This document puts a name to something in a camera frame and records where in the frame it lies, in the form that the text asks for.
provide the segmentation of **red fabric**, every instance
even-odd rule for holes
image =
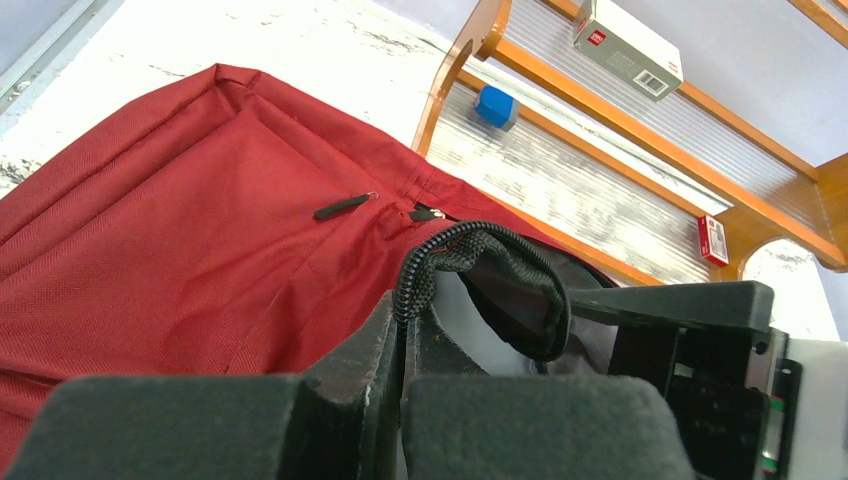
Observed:
[[[129,103],[0,201],[0,472],[69,378],[305,369],[447,225],[413,223],[416,201],[552,244],[261,72],[216,66]]]

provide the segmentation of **box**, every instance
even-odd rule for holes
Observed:
[[[724,225],[709,215],[700,217],[698,218],[698,237],[702,257],[718,267],[726,267],[730,263],[727,256]]]
[[[574,46],[654,101],[683,83],[680,50],[611,0],[585,0]]]

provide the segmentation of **red box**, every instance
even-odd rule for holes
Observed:
[[[726,267],[730,260],[727,257],[727,239],[724,236],[724,225],[715,218],[705,215],[698,218],[698,237],[701,243],[701,256],[718,267]]]

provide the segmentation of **marble surface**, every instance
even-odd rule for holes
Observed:
[[[0,117],[0,197],[124,103],[219,62],[264,70],[409,144],[446,45],[369,0],[125,0],[72,61],[45,74],[53,78],[49,86],[37,95],[23,92],[26,101]],[[489,67],[473,68],[484,78],[504,78]],[[531,90],[528,97],[538,97]],[[573,112],[537,109],[597,145],[609,143]],[[604,148],[697,196],[619,147]],[[451,173],[469,181],[479,173],[461,167]],[[509,180],[523,182],[524,190],[543,188],[532,177]],[[747,276],[777,291],[778,326],[795,336],[834,338],[809,253],[790,242],[772,244],[752,260]]]

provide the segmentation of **blue cube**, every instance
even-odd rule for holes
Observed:
[[[474,100],[474,111],[483,120],[503,130],[515,125],[521,104],[507,93],[486,85]]]

